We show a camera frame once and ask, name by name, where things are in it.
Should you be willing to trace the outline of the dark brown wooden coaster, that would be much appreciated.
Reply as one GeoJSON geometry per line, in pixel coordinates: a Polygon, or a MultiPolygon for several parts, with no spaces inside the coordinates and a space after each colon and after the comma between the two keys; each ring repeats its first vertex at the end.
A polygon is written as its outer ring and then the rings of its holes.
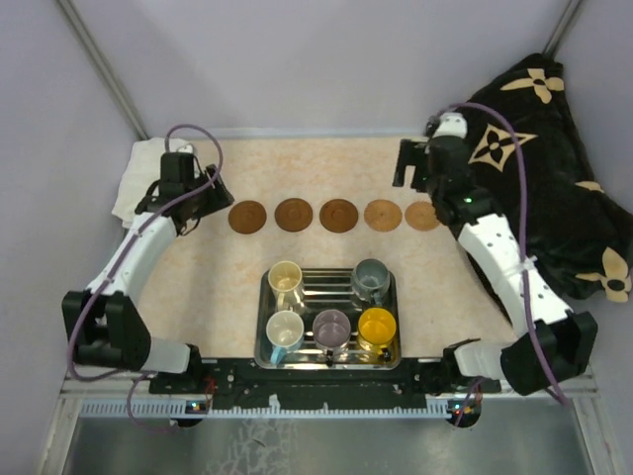
{"type": "Polygon", "coordinates": [[[267,213],[257,201],[245,200],[235,204],[228,213],[228,224],[233,231],[242,235],[251,235],[263,228],[267,213]]]}

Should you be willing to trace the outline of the light woven round coaster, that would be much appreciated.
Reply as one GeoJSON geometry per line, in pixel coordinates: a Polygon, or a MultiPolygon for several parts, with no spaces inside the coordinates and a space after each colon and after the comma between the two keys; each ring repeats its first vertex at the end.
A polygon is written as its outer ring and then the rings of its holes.
{"type": "Polygon", "coordinates": [[[403,213],[396,203],[377,199],[366,206],[363,218],[372,230],[385,233],[395,230],[401,224],[403,213]]]}

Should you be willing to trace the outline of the reddish brown wooden coaster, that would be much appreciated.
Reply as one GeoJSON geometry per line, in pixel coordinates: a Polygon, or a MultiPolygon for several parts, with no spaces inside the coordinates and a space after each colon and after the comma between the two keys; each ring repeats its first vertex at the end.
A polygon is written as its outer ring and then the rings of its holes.
{"type": "Polygon", "coordinates": [[[347,233],[357,225],[358,210],[348,200],[332,199],[322,205],[319,220],[332,233],[347,233]]]}

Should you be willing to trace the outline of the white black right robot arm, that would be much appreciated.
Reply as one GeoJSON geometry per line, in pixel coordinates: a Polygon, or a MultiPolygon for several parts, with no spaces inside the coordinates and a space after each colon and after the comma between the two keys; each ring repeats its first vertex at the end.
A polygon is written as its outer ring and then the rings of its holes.
{"type": "Polygon", "coordinates": [[[546,390],[564,397],[561,383],[583,375],[597,335],[588,312],[576,313],[546,283],[526,250],[527,183],[519,173],[519,229],[514,232],[493,194],[469,167],[468,125],[456,112],[429,120],[420,142],[403,140],[393,184],[431,199],[436,217],[489,284],[517,337],[511,344],[465,340],[447,347],[443,383],[465,391],[477,378],[504,380],[518,394],[546,390]]]}

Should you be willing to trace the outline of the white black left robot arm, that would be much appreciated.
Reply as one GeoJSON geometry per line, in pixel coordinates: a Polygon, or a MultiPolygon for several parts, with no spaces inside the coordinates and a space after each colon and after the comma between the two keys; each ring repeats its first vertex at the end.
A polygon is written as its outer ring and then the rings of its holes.
{"type": "Polygon", "coordinates": [[[160,174],[135,207],[124,240],[103,271],[85,289],[69,291],[61,302],[68,336],[69,373],[80,365],[101,367],[107,376],[123,371],[167,373],[174,385],[192,393],[206,380],[191,345],[154,337],[137,303],[162,254],[201,220],[233,202],[220,162],[201,167],[193,152],[167,150],[160,174]]]}

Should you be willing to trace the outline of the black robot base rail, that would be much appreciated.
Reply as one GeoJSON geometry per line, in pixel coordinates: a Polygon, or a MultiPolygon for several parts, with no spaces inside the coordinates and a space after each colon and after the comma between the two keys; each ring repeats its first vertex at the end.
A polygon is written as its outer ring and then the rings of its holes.
{"type": "Polygon", "coordinates": [[[265,369],[252,358],[205,358],[183,374],[160,373],[154,396],[186,396],[186,415],[247,418],[451,419],[475,381],[453,363],[405,358],[394,369],[265,369]]]}

